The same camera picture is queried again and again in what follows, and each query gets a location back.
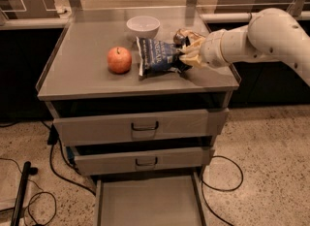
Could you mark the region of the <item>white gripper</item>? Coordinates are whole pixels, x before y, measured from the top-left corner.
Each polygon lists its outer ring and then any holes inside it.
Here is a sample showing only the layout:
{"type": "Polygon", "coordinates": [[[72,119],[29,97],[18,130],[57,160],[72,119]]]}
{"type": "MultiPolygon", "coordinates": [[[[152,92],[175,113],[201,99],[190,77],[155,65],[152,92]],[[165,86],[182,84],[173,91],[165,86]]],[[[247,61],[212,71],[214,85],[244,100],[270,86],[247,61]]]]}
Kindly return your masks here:
{"type": "Polygon", "coordinates": [[[229,65],[221,51],[221,42],[225,29],[211,32],[206,38],[200,38],[191,45],[182,48],[180,51],[184,53],[179,59],[186,65],[196,68],[221,68],[229,65]]]}

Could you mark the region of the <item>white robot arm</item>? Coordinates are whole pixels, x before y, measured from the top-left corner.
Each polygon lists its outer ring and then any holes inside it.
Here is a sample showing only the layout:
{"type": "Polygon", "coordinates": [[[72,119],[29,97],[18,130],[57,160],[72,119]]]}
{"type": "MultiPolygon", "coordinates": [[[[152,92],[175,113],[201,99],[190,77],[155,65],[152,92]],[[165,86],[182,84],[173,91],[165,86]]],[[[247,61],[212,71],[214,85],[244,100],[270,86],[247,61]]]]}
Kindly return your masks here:
{"type": "Polygon", "coordinates": [[[290,14],[280,9],[262,10],[247,25],[214,31],[181,52],[179,59],[196,68],[280,61],[310,85],[310,37],[290,14]]]}

